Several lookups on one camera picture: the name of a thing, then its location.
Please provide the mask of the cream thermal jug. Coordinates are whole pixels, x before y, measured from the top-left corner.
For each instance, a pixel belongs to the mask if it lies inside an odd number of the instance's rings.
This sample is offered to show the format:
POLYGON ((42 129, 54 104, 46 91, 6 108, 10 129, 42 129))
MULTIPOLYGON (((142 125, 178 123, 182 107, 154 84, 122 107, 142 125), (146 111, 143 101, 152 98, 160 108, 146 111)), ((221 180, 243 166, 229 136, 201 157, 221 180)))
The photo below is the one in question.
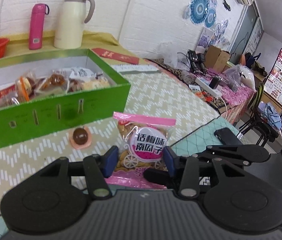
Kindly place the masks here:
POLYGON ((58 49, 81 47, 85 24, 94 13, 95 0, 64 0, 58 14, 54 46, 58 49))

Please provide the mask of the orange edged brown snack pack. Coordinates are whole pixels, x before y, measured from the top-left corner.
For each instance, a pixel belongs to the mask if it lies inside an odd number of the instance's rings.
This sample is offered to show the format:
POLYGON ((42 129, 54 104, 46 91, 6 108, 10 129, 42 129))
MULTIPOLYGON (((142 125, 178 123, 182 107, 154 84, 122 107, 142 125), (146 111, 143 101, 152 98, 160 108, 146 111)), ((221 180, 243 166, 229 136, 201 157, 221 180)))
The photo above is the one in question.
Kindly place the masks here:
POLYGON ((52 74, 44 78, 37 87, 37 92, 48 92, 56 88, 60 88, 65 91, 68 86, 68 79, 65 75, 58 72, 52 72, 52 74))

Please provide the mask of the black chair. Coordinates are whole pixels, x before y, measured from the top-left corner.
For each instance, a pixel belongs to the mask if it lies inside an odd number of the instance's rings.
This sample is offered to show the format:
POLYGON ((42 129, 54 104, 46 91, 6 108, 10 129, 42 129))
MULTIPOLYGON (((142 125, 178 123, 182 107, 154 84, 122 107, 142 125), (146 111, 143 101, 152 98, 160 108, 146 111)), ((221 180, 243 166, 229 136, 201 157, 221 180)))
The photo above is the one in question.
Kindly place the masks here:
POLYGON ((248 103, 248 109, 251 108, 251 114, 242 126, 239 127, 239 132, 245 135, 252 129, 257 130, 260 133, 260 137, 257 141, 258 146, 264 147, 267 142, 274 142, 279 136, 279 133, 275 131, 272 126, 266 121, 264 117, 261 116, 258 106, 260 106, 262 95, 264 93, 264 83, 261 82, 256 87, 256 93, 253 95, 252 99, 248 103))

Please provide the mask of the brown cardboard box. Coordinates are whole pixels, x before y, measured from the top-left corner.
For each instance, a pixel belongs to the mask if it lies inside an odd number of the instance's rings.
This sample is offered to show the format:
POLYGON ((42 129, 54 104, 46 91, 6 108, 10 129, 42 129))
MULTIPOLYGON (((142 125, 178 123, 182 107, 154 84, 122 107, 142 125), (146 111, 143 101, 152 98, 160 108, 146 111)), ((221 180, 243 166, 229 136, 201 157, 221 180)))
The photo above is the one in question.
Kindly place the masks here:
POLYGON ((230 59, 230 54, 211 45, 205 54, 205 59, 207 69, 213 69, 215 72, 221 73, 230 59))

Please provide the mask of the blue paper fan decoration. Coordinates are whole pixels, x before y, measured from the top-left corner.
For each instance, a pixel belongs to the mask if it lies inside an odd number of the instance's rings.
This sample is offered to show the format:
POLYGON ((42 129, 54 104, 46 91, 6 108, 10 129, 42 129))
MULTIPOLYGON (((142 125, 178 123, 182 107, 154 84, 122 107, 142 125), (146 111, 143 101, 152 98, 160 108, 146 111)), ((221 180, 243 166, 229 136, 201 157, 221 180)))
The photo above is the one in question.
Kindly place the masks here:
POLYGON ((194 25, 204 24, 211 29, 217 19, 217 0, 190 0, 183 11, 182 18, 190 20, 194 25))

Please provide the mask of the brown jelly cup pink rim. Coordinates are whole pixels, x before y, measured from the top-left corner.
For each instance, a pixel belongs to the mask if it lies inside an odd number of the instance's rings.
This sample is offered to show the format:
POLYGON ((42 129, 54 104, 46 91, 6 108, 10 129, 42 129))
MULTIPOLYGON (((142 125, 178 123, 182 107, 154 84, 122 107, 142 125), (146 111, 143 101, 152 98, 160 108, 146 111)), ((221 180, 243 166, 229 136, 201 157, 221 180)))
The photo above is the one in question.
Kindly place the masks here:
POLYGON ((69 133, 69 141, 76 150, 88 148, 92 144, 92 134, 87 126, 77 127, 69 133))

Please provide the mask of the green cardboard box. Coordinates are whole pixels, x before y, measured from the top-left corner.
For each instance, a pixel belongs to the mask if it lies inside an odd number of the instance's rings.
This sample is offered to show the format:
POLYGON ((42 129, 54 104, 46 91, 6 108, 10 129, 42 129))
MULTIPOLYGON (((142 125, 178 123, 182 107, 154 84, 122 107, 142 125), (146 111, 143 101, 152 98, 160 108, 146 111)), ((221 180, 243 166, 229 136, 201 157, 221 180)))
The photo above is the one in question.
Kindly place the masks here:
POLYGON ((53 70, 81 67, 102 73, 110 87, 45 96, 0 108, 0 148, 84 125, 122 112, 131 85, 89 49, 44 51, 0 59, 0 89, 23 74, 49 77, 53 70))

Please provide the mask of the yellow tablecloth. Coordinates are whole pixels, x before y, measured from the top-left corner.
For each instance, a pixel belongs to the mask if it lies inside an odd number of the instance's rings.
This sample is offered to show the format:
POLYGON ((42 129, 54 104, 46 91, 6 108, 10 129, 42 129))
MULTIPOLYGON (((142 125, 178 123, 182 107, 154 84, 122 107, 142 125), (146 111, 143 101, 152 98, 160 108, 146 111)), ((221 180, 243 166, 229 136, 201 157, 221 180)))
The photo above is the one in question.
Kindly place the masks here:
MULTIPOLYGON (((56 48, 53 46, 54 43, 54 32, 45 31, 42 42, 42 48, 38 50, 28 49, 28 39, 25 34, 12 35, 9 37, 10 41, 7 44, 6 51, 4 53, 3 60, 10 59, 14 56, 23 56, 28 54, 35 54, 40 52, 55 51, 56 48)), ((126 56, 135 55, 124 49, 119 42, 109 33, 95 33, 90 31, 84 31, 82 39, 82 49, 94 49, 102 48, 115 53, 124 54, 126 56)))

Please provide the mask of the clear pack round biscuits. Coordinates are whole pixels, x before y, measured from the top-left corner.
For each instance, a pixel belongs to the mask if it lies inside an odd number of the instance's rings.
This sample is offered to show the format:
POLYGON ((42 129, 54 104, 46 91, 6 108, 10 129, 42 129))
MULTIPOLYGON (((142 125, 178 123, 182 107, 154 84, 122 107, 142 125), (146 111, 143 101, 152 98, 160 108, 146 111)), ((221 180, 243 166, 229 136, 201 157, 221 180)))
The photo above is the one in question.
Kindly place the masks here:
POLYGON ((33 72, 26 72, 15 80, 16 90, 19 95, 29 102, 34 95, 34 90, 37 85, 37 77, 33 72))

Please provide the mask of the pink seed snack bag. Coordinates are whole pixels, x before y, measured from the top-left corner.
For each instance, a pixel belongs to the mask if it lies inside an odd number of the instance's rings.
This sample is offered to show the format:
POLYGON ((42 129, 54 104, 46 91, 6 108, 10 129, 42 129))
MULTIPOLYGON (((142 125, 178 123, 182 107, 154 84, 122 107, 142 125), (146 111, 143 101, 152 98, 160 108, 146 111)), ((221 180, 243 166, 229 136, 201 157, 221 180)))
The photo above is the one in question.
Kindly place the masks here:
POLYGON ((166 171, 163 148, 176 125, 173 118, 114 112, 121 141, 118 160, 107 183, 140 189, 163 189, 147 181, 143 173, 153 168, 166 171))

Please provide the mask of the beige zigzag mat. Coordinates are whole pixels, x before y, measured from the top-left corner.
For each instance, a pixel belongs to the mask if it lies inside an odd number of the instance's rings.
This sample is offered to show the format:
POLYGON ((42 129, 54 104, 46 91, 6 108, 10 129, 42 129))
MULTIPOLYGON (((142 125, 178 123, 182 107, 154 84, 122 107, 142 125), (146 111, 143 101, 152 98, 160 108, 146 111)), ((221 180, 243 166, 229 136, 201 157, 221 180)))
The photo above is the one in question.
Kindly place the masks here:
MULTIPOLYGON (((172 145, 197 128, 219 117, 219 113, 196 96, 189 88, 165 73, 127 74, 131 88, 126 113, 173 118, 168 143, 172 145)), ((59 157, 80 161, 92 154, 104 154, 111 146, 119 146, 121 137, 112 118, 86 124, 92 144, 76 150, 69 142, 71 129, 51 133, 0 148, 0 200, 13 186, 59 157)))

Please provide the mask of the white power strip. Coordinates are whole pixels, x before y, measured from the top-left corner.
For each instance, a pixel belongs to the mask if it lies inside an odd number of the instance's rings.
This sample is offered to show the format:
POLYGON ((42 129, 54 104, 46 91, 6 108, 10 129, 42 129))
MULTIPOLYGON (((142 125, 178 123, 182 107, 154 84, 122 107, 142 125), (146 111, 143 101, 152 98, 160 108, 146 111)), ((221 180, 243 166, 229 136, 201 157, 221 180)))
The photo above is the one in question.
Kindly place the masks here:
POLYGON ((209 86, 209 82, 202 77, 197 77, 195 82, 202 87, 205 91, 207 91, 214 98, 221 98, 222 93, 218 89, 212 89, 209 86))

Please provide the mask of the red envelope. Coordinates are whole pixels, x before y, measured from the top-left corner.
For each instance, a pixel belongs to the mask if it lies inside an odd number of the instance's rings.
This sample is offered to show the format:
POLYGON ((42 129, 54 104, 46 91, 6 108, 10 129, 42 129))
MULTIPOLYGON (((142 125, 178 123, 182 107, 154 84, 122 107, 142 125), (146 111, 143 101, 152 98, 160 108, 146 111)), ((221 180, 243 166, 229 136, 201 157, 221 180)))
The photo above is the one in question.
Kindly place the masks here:
POLYGON ((92 51, 96 53, 98 56, 103 57, 105 59, 112 59, 112 60, 129 63, 129 64, 135 64, 135 65, 139 64, 138 57, 120 54, 102 48, 93 48, 92 51))

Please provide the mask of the white blue snack bag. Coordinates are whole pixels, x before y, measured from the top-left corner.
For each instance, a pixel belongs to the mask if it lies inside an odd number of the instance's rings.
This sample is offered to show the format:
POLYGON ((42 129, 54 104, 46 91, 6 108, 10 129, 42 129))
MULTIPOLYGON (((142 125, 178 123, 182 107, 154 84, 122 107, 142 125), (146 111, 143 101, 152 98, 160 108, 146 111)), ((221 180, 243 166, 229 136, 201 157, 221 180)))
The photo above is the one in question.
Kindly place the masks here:
POLYGON ((90 69, 81 68, 81 67, 73 67, 71 68, 69 78, 85 80, 93 76, 95 76, 95 73, 91 71, 90 69))

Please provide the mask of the pink thermos bottle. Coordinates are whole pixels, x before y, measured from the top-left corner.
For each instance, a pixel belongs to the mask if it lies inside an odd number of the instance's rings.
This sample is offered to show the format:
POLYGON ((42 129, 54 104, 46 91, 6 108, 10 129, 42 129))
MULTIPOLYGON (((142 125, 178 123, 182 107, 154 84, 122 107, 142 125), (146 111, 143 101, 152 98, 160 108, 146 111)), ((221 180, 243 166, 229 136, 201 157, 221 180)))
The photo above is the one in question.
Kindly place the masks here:
POLYGON ((35 4, 32 9, 30 28, 29 28, 29 50, 37 50, 42 47, 42 37, 44 30, 45 16, 50 13, 50 8, 47 4, 35 4))

